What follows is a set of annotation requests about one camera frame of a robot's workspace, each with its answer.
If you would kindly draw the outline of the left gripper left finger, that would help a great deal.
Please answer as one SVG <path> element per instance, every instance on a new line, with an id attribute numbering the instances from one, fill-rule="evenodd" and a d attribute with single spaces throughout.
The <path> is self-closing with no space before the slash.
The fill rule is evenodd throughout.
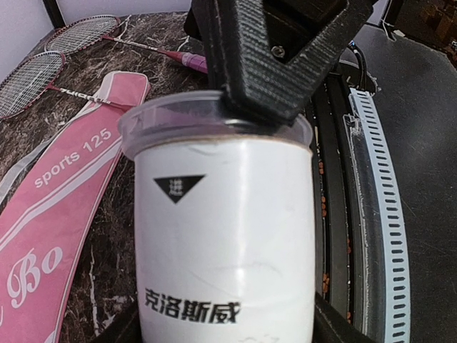
<path id="1" fill-rule="evenodd" d="M 105 329 L 96 343 L 139 343 L 142 342 L 139 306 L 130 304 L 125 311 Z"/>

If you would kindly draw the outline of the white shuttlecock tube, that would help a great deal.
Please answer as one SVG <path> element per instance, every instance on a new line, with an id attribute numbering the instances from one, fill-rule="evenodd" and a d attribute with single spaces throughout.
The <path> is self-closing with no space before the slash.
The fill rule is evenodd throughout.
<path id="1" fill-rule="evenodd" d="M 145 342 L 310 342 L 311 151 L 282 139 L 162 144 L 135 159 Z"/>

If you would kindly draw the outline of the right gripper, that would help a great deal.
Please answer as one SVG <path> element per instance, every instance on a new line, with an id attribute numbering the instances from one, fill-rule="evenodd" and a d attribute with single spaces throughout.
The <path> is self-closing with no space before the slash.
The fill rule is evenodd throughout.
<path id="1" fill-rule="evenodd" d="M 184 31 L 209 79 L 248 119 L 292 124 L 373 13 L 374 1 L 192 1 Z"/>

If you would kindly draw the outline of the clear plastic tube lid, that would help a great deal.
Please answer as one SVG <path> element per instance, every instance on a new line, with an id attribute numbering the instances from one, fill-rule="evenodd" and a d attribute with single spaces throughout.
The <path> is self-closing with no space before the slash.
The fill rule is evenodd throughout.
<path id="1" fill-rule="evenodd" d="M 133 160 L 141 151 L 182 139 L 254 135 L 310 146 L 313 128 L 302 115 L 292 126 L 274 126 L 242 119 L 223 103 L 223 92 L 200 90 L 177 93 L 137 106 L 120 119 L 122 152 Z"/>

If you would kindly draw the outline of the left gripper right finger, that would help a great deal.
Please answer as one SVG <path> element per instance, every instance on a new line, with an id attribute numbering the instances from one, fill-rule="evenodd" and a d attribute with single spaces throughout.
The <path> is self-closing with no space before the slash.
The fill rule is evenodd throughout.
<path id="1" fill-rule="evenodd" d="M 312 342 L 374 343 L 349 324 L 319 293 L 315 293 Z"/>

